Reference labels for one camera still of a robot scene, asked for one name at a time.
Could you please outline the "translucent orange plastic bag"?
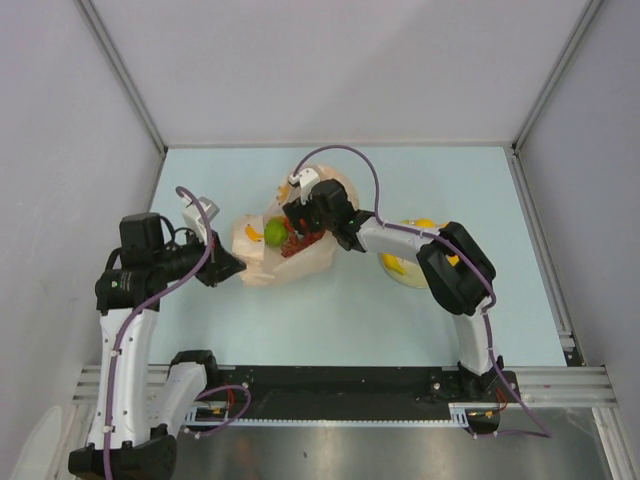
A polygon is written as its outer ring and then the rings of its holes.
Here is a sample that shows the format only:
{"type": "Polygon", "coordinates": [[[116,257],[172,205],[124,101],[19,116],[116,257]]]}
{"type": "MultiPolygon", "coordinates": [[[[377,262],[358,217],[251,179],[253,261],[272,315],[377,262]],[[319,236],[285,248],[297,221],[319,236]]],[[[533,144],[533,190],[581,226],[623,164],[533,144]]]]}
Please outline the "translucent orange plastic bag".
{"type": "Polygon", "coordinates": [[[335,238],[324,230],[300,233],[286,219],[283,206],[298,197],[298,190],[284,180],[264,213],[233,222],[232,254],[246,264],[239,273],[246,287],[285,285],[332,265],[335,238]]]}

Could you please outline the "yellow fake banana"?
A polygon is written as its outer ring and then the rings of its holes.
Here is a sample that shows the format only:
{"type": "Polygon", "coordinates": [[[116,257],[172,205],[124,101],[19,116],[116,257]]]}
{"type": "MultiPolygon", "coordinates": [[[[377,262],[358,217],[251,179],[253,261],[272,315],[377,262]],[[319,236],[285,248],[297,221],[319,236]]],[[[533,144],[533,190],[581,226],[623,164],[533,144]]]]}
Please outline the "yellow fake banana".
{"type": "Polygon", "coordinates": [[[404,276],[406,274],[406,268],[402,259],[399,259],[398,257],[388,253],[381,254],[380,258],[384,267],[388,271],[395,272],[396,274],[401,276],[404,276]]]}

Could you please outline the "yellow fake lemon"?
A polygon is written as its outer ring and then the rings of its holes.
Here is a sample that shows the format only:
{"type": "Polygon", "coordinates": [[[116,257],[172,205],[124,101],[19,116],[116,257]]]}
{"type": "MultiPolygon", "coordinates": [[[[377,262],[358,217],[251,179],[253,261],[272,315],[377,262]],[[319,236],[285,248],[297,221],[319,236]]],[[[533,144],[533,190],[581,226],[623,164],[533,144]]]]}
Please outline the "yellow fake lemon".
{"type": "Polygon", "coordinates": [[[403,221],[404,224],[417,227],[417,228],[436,228],[437,224],[428,218],[419,218],[419,219],[406,219],[403,221]]]}

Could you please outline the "yellow orange fake mango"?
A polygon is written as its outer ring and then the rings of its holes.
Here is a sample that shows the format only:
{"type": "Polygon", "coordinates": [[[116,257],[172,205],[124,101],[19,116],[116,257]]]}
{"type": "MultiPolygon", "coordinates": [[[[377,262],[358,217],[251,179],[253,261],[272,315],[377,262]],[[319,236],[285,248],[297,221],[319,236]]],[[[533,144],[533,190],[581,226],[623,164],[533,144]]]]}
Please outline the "yellow orange fake mango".
{"type": "Polygon", "coordinates": [[[449,262],[449,264],[453,267],[455,267],[460,262],[460,258],[458,255],[447,256],[446,259],[449,262]]]}

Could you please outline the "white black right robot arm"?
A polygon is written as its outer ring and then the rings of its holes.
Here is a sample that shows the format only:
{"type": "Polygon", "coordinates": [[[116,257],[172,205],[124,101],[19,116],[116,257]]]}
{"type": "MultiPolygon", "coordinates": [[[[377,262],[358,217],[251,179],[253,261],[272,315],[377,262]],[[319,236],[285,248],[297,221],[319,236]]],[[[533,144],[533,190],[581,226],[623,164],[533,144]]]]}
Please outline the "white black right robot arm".
{"type": "Polygon", "coordinates": [[[435,301],[453,316],[463,393],[473,401],[493,394],[503,377],[488,317],[496,270],[468,231],[456,222],[434,228],[385,222],[355,208],[341,182],[309,170],[288,183],[296,192],[283,212],[296,232],[324,230],[346,251],[391,254],[420,267],[435,301]]]}

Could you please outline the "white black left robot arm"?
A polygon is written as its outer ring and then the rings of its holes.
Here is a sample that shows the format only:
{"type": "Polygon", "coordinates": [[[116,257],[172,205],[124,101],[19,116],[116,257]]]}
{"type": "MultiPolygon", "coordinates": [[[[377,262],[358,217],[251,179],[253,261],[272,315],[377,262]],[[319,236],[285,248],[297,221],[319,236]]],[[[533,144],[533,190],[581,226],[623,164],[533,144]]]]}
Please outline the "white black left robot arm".
{"type": "Polygon", "coordinates": [[[196,398],[214,397],[222,377],[209,350],[181,351],[155,400],[147,382],[160,301],[195,278],[215,287],[246,265],[227,252],[209,212],[183,213],[185,242],[158,213],[124,217],[120,245],[95,285],[102,361],[96,411],[87,443],[70,453],[69,472],[81,479],[169,479],[177,437],[196,398]]]}

